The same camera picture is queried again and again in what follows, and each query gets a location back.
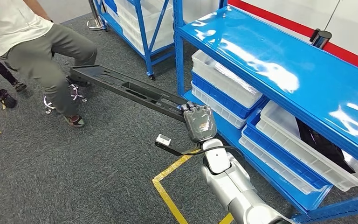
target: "person's knee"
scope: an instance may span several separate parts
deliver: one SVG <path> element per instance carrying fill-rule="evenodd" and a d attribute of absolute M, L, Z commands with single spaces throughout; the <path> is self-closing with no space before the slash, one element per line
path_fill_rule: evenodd
<path fill-rule="evenodd" d="M 98 53 L 98 48 L 93 42 L 89 42 L 87 46 L 83 47 L 82 50 L 82 58 L 80 60 L 85 61 L 89 60 L 90 58 L 96 58 L 96 55 Z"/>
<path fill-rule="evenodd" d="M 51 77 L 41 82 L 46 93 L 55 94 L 68 88 L 68 82 L 64 77 Z"/>

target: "black metal bar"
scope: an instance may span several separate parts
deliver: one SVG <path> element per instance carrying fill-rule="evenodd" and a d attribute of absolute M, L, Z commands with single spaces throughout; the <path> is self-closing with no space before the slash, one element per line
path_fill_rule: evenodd
<path fill-rule="evenodd" d="M 185 122 L 180 106 L 186 104 L 187 100 L 181 97 L 100 65 L 75 66 L 71 69 L 71 73 L 171 118 Z"/>

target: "plastic storage crate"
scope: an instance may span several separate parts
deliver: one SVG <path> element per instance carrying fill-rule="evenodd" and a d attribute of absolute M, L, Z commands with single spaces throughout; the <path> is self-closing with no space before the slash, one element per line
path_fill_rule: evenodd
<path fill-rule="evenodd" d="M 192 82 L 192 94 L 201 100 L 204 104 L 210 106 L 213 111 L 215 111 L 222 118 L 226 119 L 230 124 L 234 125 L 236 128 L 240 129 L 245 125 L 245 119 L 239 118 L 237 115 L 232 113 L 229 109 L 225 108 L 222 104 L 217 102 L 215 99 L 210 97 L 204 91 L 195 86 Z"/>
<path fill-rule="evenodd" d="M 127 0 L 115 0 L 115 3 L 117 5 L 117 14 L 119 15 L 119 17 L 125 18 L 133 27 L 140 30 L 138 15 L 135 10 L 135 6 Z M 160 17 L 160 13 L 164 5 L 164 0 L 141 0 L 140 4 L 145 24 L 145 31 L 149 32 L 153 30 L 154 32 L 158 18 Z M 163 24 L 169 23 L 169 26 L 172 28 L 172 22 L 172 4 L 168 3 L 163 20 L 161 22 L 161 27 L 164 27 Z"/>
<path fill-rule="evenodd" d="M 134 36 L 131 32 L 123 29 L 123 35 L 134 45 L 134 47 L 142 54 L 145 55 L 145 51 L 143 49 L 142 39 Z M 165 34 L 159 40 L 156 39 L 153 45 L 152 51 L 158 50 L 159 48 L 165 47 L 173 42 L 173 32 Z"/>
<path fill-rule="evenodd" d="M 350 174 L 313 149 L 301 140 L 296 118 L 275 102 L 270 101 L 264 107 L 256 128 L 340 190 L 358 186 L 358 161 L 343 151 L 346 162 L 356 172 Z"/>
<path fill-rule="evenodd" d="M 122 19 L 122 23 L 120 24 L 121 27 L 132 34 L 132 36 L 136 37 L 138 40 L 140 40 L 142 42 L 142 36 L 141 36 L 141 31 L 139 29 L 139 24 L 137 27 L 134 27 L 133 24 L 128 20 L 128 18 L 131 17 L 131 15 L 128 14 L 128 12 L 126 12 L 125 10 L 121 10 L 121 19 Z M 146 39 L 148 44 L 150 45 L 151 40 L 153 39 L 153 35 L 154 35 L 154 29 L 151 30 L 146 30 Z M 162 41 L 162 38 L 164 38 L 167 33 L 171 33 L 172 37 L 171 37 L 171 42 L 173 43 L 173 28 L 172 28 L 172 21 L 169 24 L 161 24 L 160 29 L 158 30 L 157 33 L 157 37 L 156 37 L 156 42 Z"/>
<path fill-rule="evenodd" d="M 204 91 L 204 93 L 215 99 L 217 102 L 222 104 L 225 108 L 227 108 L 229 111 L 231 111 L 241 119 L 246 119 L 256 107 L 259 107 L 260 104 L 265 102 L 265 100 L 267 99 L 265 96 L 261 97 L 252 105 L 251 108 L 247 108 L 238 103 L 233 98 L 229 97 L 227 94 L 223 93 L 221 90 L 210 84 L 205 79 L 201 78 L 194 71 L 192 71 L 192 74 L 193 84 L 195 86 Z"/>
<path fill-rule="evenodd" d="M 309 184 L 308 187 L 306 189 L 300 189 L 305 194 L 310 193 L 307 189 L 312 189 L 312 191 L 322 191 L 325 189 L 325 186 L 330 185 L 330 183 L 318 173 L 303 164 L 295 156 L 290 154 L 256 128 L 256 124 L 260 121 L 260 112 L 261 111 L 257 109 L 252 113 L 246 121 L 247 127 L 242 130 L 242 134 L 257 143 L 257 145 L 262 147 L 271 156 L 279 160 L 283 165 L 285 165 L 285 168 L 288 168 L 296 173 L 299 179 L 307 182 Z"/>
<path fill-rule="evenodd" d="M 262 93 L 216 62 L 203 51 L 193 54 L 193 71 L 246 108 L 251 108 Z"/>
<path fill-rule="evenodd" d="M 103 0 L 106 12 L 120 25 L 120 17 L 117 15 L 117 6 L 113 0 Z"/>
<path fill-rule="evenodd" d="M 244 134 L 242 134 L 238 142 L 304 194 L 309 194 L 312 191 L 312 188 L 307 182 L 302 180 L 296 173 L 285 167 L 284 164 Z"/>

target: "white wall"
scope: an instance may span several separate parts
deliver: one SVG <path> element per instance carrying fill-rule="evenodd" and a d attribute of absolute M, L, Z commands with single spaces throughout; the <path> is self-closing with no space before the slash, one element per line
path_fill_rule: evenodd
<path fill-rule="evenodd" d="M 358 55 L 358 0 L 341 0 L 327 31 L 330 42 Z"/>
<path fill-rule="evenodd" d="M 242 0 L 312 29 L 324 29 L 338 0 Z M 275 25 L 302 40 L 307 38 Z M 333 35 L 330 42 L 358 55 L 358 0 L 340 0 L 328 24 Z"/>
<path fill-rule="evenodd" d="M 91 12 L 88 0 L 38 0 L 55 23 L 62 23 Z"/>

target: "blue shelving unit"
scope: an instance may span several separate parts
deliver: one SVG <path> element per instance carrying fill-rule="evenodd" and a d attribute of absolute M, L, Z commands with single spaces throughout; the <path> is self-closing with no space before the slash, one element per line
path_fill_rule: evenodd
<path fill-rule="evenodd" d="M 144 24 L 144 20 L 143 20 L 143 15 L 142 15 L 142 8 L 141 8 L 141 3 L 140 1 L 141 0 L 127 0 L 129 3 L 131 3 L 132 5 L 135 6 L 135 9 L 136 9 L 136 12 L 137 12 L 137 16 L 138 16 L 138 21 L 139 21 L 139 28 L 140 28 L 140 31 L 141 31 L 141 36 L 142 36 L 142 44 L 143 44 L 143 47 L 144 47 L 144 52 L 145 54 L 143 55 L 139 50 L 137 50 L 134 45 L 123 35 L 123 29 L 121 28 L 121 26 L 115 21 L 115 19 L 109 15 L 109 13 L 107 12 L 102 12 L 102 8 L 103 8 L 103 1 L 100 0 L 94 0 L 94 3 L 96 5 L 96 9 L 98 11 L 98 14 L 99 16 L 101 17 L 101 20 L 102 20 L 102 23 L 103 23 L 103 27 L 106 28 L 107 25 L 109 27 L 111 27 L 123 40 L 125 40 L 133 49 L 134 51 L 136 51 L 139 56 L 141 56 L 145 63 L 146 63 L 146 67 L 147 67 L 147 76 L 150 77 L 150 79 L 154 80 L 154 73 L 153 73 L 153 69 L 152 69 L 152 66 L 175 55 L 175 51 L 174 50 L 171 50 L 171 51 L 168 51 L 167 53 L 155 58 L 152 60 L 152 57 L 155 57 L 156 54 L 162 52 L 162 51 L 165 51 L 171 47 L 174 46 L 174 43 L 170 44 L 170 45 L 167 45 L 167 46 L 164 46 L 162 48 L 159 48 L 157 50 L 154 50 L 152 51 L 153 49 L 153 46 L 154 46 L 154 43 L 156 41 L 156 37 L 157 37 L 157 34 L 158 34 L 158 31 L 160 29 L 160 25 L 161 25 L 161 22 L 163 20 L 163 17 L 164 17 L 164 14 L 165 14 L 165 10 L 168 6 L 168 2 L 169 0 L 165 0 L 164 1 L 164 5 L 163 5 L 163 8 L 161 10 L 161 14 L 160 14 L 160 17 L 158 19 L 158 22 L 157 22 L 157 25 L 156 25 L 156 29 L 154 31 L 154 34 L 153 34 L 153 38 L 152 38 L 152 41 L 151 41 L 151 44 L 150 46 L 148 46 L 148 43 L 147 43 L 147 39 L 146 39 L 146 31 L 145 31 L 145 24 Z"/>
<path fill-rule="evenodd" d="M 204 51 L 358 160 L 358 68 L 227 6 L 185 24 L 182 0 L 173 0 L 178 94 L 184 90 L 183 41 Z M 215 114 L 219 134 L 239 148 L 301 213 L 299 223 L 358 214 L 358 198 L 319 208 L 331 187 L 308 195 L 297 190 L 238 143 L 241 130 Z"/>

